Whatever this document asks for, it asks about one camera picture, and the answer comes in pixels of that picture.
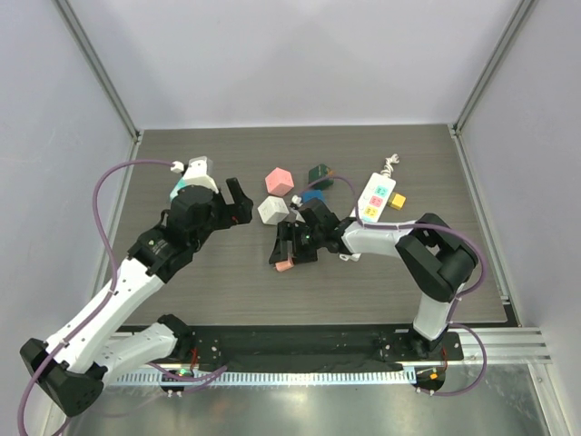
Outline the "small pink cube plug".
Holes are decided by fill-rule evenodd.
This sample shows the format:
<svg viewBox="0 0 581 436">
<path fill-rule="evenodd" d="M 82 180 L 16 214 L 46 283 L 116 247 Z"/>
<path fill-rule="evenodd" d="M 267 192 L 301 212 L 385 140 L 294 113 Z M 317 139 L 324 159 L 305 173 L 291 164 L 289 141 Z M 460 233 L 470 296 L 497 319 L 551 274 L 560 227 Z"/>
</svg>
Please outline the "small pink cube plug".
<svg viewBox="0 0 581 436">
<path fill-rule="evenodd" d="M 285 261 L 276 262 L 274 268 L 277 272 L 282 273 L 288 271 L 294 267 L 294 262 L 292 259 L 287 259 Z"/>
</svg>

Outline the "teal triangular socket base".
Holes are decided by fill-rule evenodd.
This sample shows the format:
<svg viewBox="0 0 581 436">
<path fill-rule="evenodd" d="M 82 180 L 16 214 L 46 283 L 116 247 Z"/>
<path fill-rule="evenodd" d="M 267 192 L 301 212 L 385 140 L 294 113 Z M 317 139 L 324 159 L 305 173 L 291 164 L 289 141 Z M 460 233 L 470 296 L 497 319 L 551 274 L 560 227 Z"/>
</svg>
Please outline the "teal triangular socket base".
<svg viewBox="0 0 581 436">
<path fill-rule="evenodd" d="M 170 202 L 173 201 L 173 199 L 179 194 L 179 191 L 181 189 L 183 189 L 186 186 L 186 183 L 183 179 L 180 179 L 176 185 L 172 188 L 171 192 L 170 192 Z"/>
</svg>

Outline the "white cube socket plug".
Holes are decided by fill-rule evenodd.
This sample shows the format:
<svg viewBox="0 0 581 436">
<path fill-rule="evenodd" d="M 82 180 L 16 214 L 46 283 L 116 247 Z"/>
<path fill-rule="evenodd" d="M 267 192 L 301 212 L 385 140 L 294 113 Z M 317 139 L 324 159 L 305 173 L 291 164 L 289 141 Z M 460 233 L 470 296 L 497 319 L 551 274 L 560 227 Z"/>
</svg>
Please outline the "white cube socket plug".
<svg viewBox="0 0 581 436">
<path fill-rule="evenodd" d="M 290 211 L 283 198 L 269 195 L 258 206 L 258 214 L 263 224 L 276 225 L 283 221 Z"/>
</svg>

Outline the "blue cube socket plug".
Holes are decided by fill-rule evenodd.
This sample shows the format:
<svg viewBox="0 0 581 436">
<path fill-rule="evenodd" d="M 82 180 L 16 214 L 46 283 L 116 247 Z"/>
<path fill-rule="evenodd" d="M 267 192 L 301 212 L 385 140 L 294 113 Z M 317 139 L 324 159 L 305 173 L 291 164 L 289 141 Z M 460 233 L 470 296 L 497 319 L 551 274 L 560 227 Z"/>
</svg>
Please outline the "blue cube socket plug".
<svg viewBox="0 0 581 436">
<path fill-rule="evenodd" d="M 308 201 L 313 199 L 318 199 L 322 202 L 325 202 L 323 191 L 319 189 L 308 190 L 303 192 L 300 196 L 300 199 L 302 203 L 307 203 Z"/>
</svg>

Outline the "large pink cube plug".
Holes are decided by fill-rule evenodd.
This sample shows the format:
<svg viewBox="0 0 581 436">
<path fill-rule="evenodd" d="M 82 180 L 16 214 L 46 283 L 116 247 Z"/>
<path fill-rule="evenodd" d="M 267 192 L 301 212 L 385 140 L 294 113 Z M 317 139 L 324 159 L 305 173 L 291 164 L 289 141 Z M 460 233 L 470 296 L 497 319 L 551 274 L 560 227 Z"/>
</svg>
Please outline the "large pink cube plug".
<svg viewBox="0 0 581 436">
<path fill-rule="evenodd" d="M 280 167 L 274 168 L 264 179 L 269 195 L 283 197 L 294 188 L 290 171 Z"/>
</svg>

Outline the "dark green patterned cube plug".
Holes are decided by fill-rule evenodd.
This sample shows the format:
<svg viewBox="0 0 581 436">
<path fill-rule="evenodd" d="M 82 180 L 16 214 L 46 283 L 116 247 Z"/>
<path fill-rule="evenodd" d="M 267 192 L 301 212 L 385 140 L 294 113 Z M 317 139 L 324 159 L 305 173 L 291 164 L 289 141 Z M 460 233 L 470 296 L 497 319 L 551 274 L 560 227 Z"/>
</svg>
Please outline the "dark green patterned cube plug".
<svg viewBox="0 0 581 436">
<path fill-rule="evenodd" d="M 312 167 L 308 172 L 309 187 L 314 190 L 326 190 L 334 184 L 333 170 L 324 163 Z"/>
</svg>

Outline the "white power strip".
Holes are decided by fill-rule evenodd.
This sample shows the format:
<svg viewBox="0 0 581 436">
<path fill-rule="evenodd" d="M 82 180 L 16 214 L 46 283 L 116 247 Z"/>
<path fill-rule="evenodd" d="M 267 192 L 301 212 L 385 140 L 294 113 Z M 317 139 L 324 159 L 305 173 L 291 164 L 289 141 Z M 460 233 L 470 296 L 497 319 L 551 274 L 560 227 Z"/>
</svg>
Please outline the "white power strip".
<svg viewBox="0 0 581 436">
<path fill-rule="evenodd" d="M 342 261 L 357 262 L 363 253 L 385 255 L 399 258 L 396 244 L 400 237 L 399 228 L 394 223 L 382 223 L 379 218 L 394 193 L 396 182 L 380 173 L 372 173 L 357 202 L 356 214 L 362 225 L 353 222 L 344 234 L 347 254 L 340 254 Z"/>
</svg>

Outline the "yellow cube plug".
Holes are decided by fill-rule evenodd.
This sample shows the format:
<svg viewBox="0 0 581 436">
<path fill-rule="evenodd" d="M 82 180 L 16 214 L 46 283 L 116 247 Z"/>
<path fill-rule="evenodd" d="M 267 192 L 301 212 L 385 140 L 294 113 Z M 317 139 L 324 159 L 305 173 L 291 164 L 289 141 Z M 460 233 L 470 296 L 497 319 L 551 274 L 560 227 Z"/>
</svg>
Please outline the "yellow cube plug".
<svg viewBox="0 0 581 436">
<path fill-rule="evenodd" d="M 407 198 L 400 193 L 392 193 L 388 199 L 388 206 L 395 210 L 401 210 Z"/>
</svg>

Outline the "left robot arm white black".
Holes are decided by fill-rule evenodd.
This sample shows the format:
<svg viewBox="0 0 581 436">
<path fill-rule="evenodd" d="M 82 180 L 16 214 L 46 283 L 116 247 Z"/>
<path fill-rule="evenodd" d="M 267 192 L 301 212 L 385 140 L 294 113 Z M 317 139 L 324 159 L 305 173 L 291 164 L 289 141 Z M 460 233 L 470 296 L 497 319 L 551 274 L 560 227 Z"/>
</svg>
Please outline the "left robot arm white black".
<svg viewBox="0 0 581 436">
<path fill-rule="evenodd" d="M 111 281 L 61 330 L 29 339 L 20 355 L 38 386 L 73 418 L 84 413 L 118 377 L 159 359 L 186 361 L 194 332 L 171 314 L 132 338 L 111 345 L 111 335 L 150 296 L 192 262 L 210 235 L 252 219 L 252 200 L 235 178 L 226 181 L 232 202 L 201 184 L 184 186 L 160 221 L 139 235 Z"/>
</svg>

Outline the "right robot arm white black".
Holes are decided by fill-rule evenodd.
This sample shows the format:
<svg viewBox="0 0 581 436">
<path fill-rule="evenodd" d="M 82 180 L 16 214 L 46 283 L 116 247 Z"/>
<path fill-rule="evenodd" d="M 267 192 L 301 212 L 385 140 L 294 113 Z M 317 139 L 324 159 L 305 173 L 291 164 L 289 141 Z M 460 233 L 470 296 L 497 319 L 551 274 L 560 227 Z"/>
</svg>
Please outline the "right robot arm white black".
<svg viewBox="0 0 581 436">
<path fill-rule="evenodd" d="M 341 220 L 318 199 L 299 207 L 298 213 L 300 221 L 277 224 L 269 264 L 281 271 L 314 263 L 321 248 L 347 256 L 370 253 L 400 259 L 422 292 L 408 344 L 423 360 L 441 350 L 458 299 L 473 292 L 487 274 L 478 247 L 434 213 L 405 223 L 369 223 L 358 216 Z"/>
</svg>

